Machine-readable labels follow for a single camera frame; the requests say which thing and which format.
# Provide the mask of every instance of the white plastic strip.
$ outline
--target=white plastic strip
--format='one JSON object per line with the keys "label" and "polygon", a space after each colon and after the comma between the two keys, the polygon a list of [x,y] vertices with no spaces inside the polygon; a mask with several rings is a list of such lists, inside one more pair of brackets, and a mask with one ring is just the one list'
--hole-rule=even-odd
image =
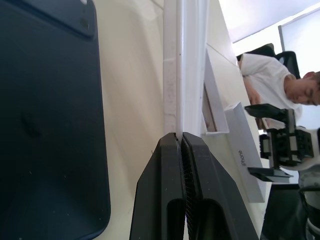
{"label": "white plastic strip", "polygon": [[164,133],[201,136],[208,0],[164,0]]}

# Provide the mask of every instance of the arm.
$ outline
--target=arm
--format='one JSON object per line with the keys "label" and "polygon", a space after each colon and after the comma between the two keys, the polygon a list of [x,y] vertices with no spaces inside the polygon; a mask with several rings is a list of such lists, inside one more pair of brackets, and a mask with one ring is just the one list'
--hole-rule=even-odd
{"label": "arm", "polygon": [[260,104],[260,94],[254,89],[250,83],[250,77],[244,76],[243,83],[245,86],[246,93],[248,94],[251,105]]}
{"label": "arm", "polygon": [[239,68],[241,69],[241,66],[242,66],[242,60],[244,59],[244,55],[242,54],[241,55],[241,58],[240,58],[240,61],[238,61],[238,65],[239,65]]}

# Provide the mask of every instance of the black clamp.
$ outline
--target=black clamp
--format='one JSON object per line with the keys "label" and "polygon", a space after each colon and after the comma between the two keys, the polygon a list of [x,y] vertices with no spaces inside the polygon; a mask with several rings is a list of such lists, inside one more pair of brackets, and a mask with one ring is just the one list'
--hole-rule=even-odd
{"label": "black clamp", "polygon": [[130,240],[258,240],[235,181],[205,142],[161,138],[136,187]]}

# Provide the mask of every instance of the white box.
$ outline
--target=white box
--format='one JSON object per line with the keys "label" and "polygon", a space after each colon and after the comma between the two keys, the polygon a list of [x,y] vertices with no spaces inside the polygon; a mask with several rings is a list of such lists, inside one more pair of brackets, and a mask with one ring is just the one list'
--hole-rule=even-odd
{"label": "white box", "polygon": [[225,109],[225,117],[229,127],[227,139],[248,200],[250,203],[264,203],[267,183],[252,176],[248,171],[248,167],[262,168],[263,166],[241,102],[228,106]]}
{"label": "white box", "polygon": [[[204,92],[203,94],[203,118],[201,127],[202,135],[215,136],[229,133],[228,123],[225,117],[225,110],[221,102],[220,93],[218,90],[216,78],[212,69],[211,60],[207,49],[205,50],[204,89],[206,92]],[[215,131],[208,130],[205,123],[203,107],[207,107],[208,111],[210,111],[214,121]]]}

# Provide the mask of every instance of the dark blue phone case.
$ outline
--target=dark blue phone case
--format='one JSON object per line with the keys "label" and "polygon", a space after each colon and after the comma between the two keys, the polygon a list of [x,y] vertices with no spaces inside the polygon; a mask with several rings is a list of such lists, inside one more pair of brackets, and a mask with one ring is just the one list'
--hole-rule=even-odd
{"label": "dark blue phone case", "polygon": [[0,239],[92,239],[110,214],[93,2],[0,0]]}

